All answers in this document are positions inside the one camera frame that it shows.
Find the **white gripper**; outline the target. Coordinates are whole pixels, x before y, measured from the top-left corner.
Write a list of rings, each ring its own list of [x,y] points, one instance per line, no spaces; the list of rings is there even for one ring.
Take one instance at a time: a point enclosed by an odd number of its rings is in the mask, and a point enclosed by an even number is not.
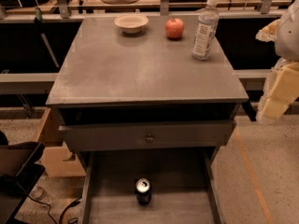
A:
[[[255,36],[263,42],[275,41],[276,54],[299,61],[299,0],[261,29]],[[277,62],[268,74],[256,119],[267,125],[276,122],[299,97],[299,62]]]

